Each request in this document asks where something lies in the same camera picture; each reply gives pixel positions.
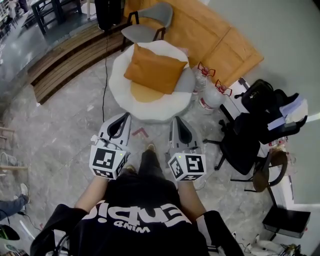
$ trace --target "marble floor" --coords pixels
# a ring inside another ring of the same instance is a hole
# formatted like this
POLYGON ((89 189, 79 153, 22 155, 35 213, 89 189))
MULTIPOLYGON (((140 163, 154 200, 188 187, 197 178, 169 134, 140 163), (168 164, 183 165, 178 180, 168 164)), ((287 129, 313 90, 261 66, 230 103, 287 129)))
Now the marble floor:
MULTIPOLYGON (((107 59, 110 77, 117 52, 107 59)), ((0 147, 7 154, 28 166, 28 171, 7 172, 0 176, 0 198, 12 200, 19 195, 20 183, 29 187, 31 202, 26 206, 33 224, 41 228, 47 222, 58 204, 73 206, 90 183, 93 175, 89 169, 90 141, 97 134, 102 123, 103 92, 106 83, 105 61, 74 78, 44 105, 37 105, 31 85, 24 87, 3 114, 5 126, 15 130, 12 140, 0 147)), ((123 110, 106 89, 104 100, 105 119, 123 110)), ((224 118, 219 110, 211 115, 202 115, 193 104, 182 115, 202 138, 221 140, 223 134, 218 121, 224 118)), ((147 143, 154 142, 161 167, 167 179, 172 174, 165 165, 164 153, 169 149, 169 123, 145 124, 133 119, 131 132, 144 128, 142 133, 130 135, 129 163, 138 168, 142 152, 147 143)), ((206 154, 207 175, 196 183, 198 194, 207 210, 221 213, 230 231, 236 231, 237 241, 244 245, 252 242, 263 230, 262 220, 269 211, 272 201, 267 191, 263 193, 244 192, 245 184, 231 182, 231 177, 241 177, 228 162, 220 171, 214 171, 221 153, 216 145, 202 145, 206 154)), ((19 220, 36 236, 38 230, 32 227, 26 217, 10 217, 11 226, 21 237, 15 244, 29 252, 32 238, 25 233, 19 220)))

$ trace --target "white round ottoman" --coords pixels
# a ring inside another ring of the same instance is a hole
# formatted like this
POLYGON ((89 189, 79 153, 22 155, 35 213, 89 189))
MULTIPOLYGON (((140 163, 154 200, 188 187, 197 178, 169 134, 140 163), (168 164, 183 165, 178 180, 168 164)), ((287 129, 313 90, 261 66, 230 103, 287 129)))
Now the white round ottoman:
MULTIPOLYGON (((185 53, 164 40, 138 43, 138 45, 153 51, 157 55, 169 56, 182 62, 188 62, 185 53)), ((112 67, 109 88, 120 107, 130 112, 137 119, 146 122, 166 122, 182 112, 189 105, 196 84, 189 62, 184 67, 172 94, 164 94, 161 98, 152 102, 139 102, 131 94, 132 81, 124 77, 133 53, 134 45, 118 56, 112 67)))

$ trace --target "orange cushion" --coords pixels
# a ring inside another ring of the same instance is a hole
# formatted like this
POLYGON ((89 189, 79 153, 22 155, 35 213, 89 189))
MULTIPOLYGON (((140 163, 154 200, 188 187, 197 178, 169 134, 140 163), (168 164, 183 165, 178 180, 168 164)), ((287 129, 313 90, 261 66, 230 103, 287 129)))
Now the orange cushion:
POLYGON ((188 62, 157 55, 134 44, 134 52, 124 77, 164 94, 172 94, 188 62))

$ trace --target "white cube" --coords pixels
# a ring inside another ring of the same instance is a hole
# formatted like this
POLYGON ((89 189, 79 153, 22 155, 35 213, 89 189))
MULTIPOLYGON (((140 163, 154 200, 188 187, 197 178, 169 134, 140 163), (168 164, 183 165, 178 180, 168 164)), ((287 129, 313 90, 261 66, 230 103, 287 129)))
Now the white cube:
POLYGON ((207 173, 204 154, 175 153, 168 164, 177 182, 195 181, 207 173))
POLYGON ((115 180, 125 166, 129 154, 122 150, 91 146, 89 167, 95 176, 115 180))

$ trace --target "wooden step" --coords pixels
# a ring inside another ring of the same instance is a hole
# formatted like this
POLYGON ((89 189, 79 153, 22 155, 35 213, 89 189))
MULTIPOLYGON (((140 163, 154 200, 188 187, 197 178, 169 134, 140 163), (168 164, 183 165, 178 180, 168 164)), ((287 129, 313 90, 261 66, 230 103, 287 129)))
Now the wooden step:
POLYGON ((118 31, 88 45, 57 65, 33 87, 37 102, 43 104, 78 74, 119 51, 122 41, 123 36, 118 31))
MULTIPOLYGON (((127 20, 123 18, 119 25, 113 26, 110 29, 109 33, 116 33, 125 27, 127 27, 127 20)), ((66 61, 72 55, 105 37, 106 34, 98 28, 98 24, 94 24, 62 42, 54 49, 49 51, 28 70, 27 73, 29 77, 29 84, 35 86, 47 74, 49 74, 53 69, 66 61)))

